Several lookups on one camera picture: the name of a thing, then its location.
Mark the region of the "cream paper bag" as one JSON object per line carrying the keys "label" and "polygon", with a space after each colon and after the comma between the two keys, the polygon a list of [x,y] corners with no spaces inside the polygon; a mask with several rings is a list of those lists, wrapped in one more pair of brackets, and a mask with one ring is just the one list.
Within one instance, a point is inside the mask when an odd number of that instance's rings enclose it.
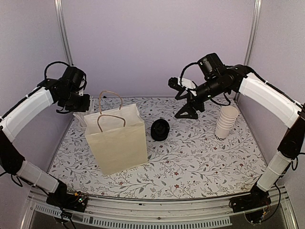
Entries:
{"label": "cream paper bag", "polygon": [[148,163],[145,122],[136,104],[102,110],[103,93],[99,95],[99,111],[84,116],[85,138],[104,176]]}

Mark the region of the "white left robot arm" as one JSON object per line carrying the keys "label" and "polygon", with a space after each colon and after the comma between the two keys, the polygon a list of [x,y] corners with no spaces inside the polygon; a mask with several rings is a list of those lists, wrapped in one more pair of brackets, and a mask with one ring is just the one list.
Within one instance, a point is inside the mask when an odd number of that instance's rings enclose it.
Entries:
{"label": "white left robot arm", "polygon": [[67,64],[62,77],[51,79],[44,76],[42,82],[0,118],[0,165],[4,172],[52,194],[52,199],[60,207],[71,203],[66,185],[27,161],[13,141],[27,124],[53,104],[60,107],[56,111],[59,114],[88,111],[90,95],[83,92],[86,85],[86,73]]}

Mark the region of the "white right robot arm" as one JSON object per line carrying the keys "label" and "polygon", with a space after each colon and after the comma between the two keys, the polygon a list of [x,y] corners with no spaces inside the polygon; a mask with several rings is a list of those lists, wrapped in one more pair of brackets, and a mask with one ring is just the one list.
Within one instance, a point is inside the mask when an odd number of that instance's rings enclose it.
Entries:
{"label": "white right robot arm", "polygon": [[204,111],[204,102],[215,96],[234,91],[249,97],[279,118],[288,128],[277,152],[266,171],[251,188],[246,203],[250,208],[264,202],[267,192],[283,176],[291,162],[301,153],[305,139],[305,107],[277,89],[251,67],[246,65],[227,66],[216,53],[211,53],[188,67],[197,65],[204,74],[205,83],[196,85],[193,81],[172,77],[169,87],[178,91],[176,100],[186,99],[186,104],[176,113],[176,118],[197,119],[197,112]]}

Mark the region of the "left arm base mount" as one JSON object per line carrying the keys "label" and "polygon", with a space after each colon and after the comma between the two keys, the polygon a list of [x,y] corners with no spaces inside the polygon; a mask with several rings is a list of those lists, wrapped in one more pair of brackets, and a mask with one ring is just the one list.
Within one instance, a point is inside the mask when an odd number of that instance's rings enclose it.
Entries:
{"label": "left arm base mount", "polygon": [[80,191],[71,194],[65,189],[57,189],[48,194],[46,203],[62,209],[85,212],[88,196]]}

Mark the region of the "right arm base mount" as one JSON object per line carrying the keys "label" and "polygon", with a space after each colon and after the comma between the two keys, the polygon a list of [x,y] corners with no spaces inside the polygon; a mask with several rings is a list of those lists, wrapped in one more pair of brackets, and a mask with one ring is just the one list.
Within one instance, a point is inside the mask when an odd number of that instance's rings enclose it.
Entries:
{"label": "right arm base mount", "polygon": [[229,207],[233,210],[234,213],[259,208],[256,211],[245,214],[246,220],[252,224],[263,222],[264,218],[270,210],[270,204],[271,199],[269,192],[263,192],[256,187],[253,187],[249,194],[231,198],[229,201]]}

